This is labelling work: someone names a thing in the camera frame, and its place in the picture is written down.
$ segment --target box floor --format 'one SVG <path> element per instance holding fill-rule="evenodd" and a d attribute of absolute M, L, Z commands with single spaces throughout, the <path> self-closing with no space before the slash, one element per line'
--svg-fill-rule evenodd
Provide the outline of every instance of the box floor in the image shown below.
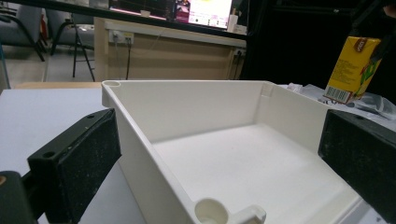
<path fill-rule="evenodd" d="M 153 146 L 193 201 L 216 199 L 231 214 L 257 204 L 265 223 L 305 223 L 346 189 L 318 154 L 264 123 Z"/>

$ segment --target white plastic box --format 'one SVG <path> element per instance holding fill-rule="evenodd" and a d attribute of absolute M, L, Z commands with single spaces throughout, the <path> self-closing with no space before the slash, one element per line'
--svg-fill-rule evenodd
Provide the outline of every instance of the white plastic box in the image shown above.
<path fill-rule="evenodd" d="M 347 223 L 367 210 L 318 156 L 322 103 L 265 81 L 102 85 L 147 223 Z"/>

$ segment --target barcode label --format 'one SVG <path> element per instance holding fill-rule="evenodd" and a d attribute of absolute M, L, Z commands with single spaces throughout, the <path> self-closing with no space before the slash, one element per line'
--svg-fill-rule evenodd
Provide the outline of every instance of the barcode label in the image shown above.
<path fill-rule="evenodd" d="M 342 91 L 331 86 L 327 86 L 326 90 L 324 91 L 324 96 L 339 101 L 343 104 L 347 102 L 349 95 L 349 91 Z"/>

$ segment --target desk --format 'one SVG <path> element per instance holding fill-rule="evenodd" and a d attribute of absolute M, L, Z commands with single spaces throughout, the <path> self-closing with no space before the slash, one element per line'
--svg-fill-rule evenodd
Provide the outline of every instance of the desk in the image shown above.
<path fill-rule="evenodd" d="M 0 170 L 25 175 L 27 158 L 84 116 L 105 109 L 102 90 L 5 90 L 0 95 Z M 45 216 L 38 222 L 48 223 Z M 94 196 L 83 223 L 145 224 L 116 163 Z"/>
<path fill-rule="evenodd" d="M 235 79 L 245 60 L 234 54 L 247 45 L 241 39 L 103 18 L 94 23 L 97 80 L 125 79 L 128 66 L 131 79 Z M 131 49 L 110 41 L 113 31 L 134 34 Z"/>

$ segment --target yellow box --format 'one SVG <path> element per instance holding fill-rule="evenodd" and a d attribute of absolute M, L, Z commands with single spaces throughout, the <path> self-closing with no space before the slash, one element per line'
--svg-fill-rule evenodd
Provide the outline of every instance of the yellow box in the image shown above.
<path fill-rule="evenodd" d="M 342 104 L 360 99 L 381 61 L 370 57 L 381 42 L 377 38 L 349 36 L 332 70 L 324 96 Z"/>

